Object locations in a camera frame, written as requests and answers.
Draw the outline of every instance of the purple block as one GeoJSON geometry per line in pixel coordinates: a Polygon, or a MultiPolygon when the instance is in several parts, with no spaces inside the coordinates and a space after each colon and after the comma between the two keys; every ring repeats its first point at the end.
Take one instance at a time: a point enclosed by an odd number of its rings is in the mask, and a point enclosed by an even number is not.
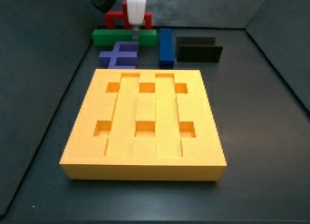
{"type": "Polygon", "coordinates": [[[118,41],[113,52],[101,52],[101,66],[134,69],[138,64],[138,41],[118,41]]]}
{"type": "Polygon", "coordinates": [[[118,41],[114,45],[113,51],[118,52],[137,52],[139,50],[138,41],[118,41]]]}

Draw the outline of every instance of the yellow tray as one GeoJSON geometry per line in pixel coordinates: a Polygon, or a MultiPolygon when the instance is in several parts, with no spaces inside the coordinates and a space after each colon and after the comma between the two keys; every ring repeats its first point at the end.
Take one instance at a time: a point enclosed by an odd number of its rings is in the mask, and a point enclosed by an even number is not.
{"type": "Polygon", "coordinates": [[[60,166],[82,180],[220,180],[201,71],[97,69],[60,166]]]}

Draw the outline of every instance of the black block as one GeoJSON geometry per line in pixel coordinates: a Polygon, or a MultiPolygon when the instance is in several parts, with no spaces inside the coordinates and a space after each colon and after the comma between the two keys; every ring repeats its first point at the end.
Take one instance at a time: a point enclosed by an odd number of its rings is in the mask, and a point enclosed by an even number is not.
{"type": "Polygon", "coordinates": [[[178,37],[177,61],[218,63],[224,46],[215,46],[213,37],[178,37]]]}

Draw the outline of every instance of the red object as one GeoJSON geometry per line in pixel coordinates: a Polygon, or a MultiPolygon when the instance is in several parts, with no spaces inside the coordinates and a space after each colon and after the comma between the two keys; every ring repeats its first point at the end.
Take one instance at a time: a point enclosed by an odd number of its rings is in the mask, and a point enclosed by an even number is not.
{"type": "MultiPolygon", "coordinates": [[[[153,17],[153,13],[151,12],[146,12],[145,13],[145,21],[146,21],[146,29],[151,30],[153,26],[151,26],[151,17],[153,17]]],[[[105,14],[105,20],[106,20],[106,26],[107,29],[114,29],[115,25],[114,25],[114,20],[117,19],[122,19],[123,20],[123,28],[125,29],[133,29],[133,26],[130,25],[129,22],[129,14],[127,14],[127,2],[123,2],[123,10],[122,11],[109,11],[105,14]]]]}

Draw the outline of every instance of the blue block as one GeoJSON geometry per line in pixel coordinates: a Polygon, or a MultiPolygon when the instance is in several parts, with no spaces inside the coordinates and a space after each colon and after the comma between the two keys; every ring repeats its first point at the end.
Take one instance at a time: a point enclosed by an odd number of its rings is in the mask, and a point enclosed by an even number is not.
{"type": "Polygon", "coordinates": [[[161,29],[161,68],[174,69],[175,66],[175,50],[173,43],[173,30],[170,28],[161,29]]]}

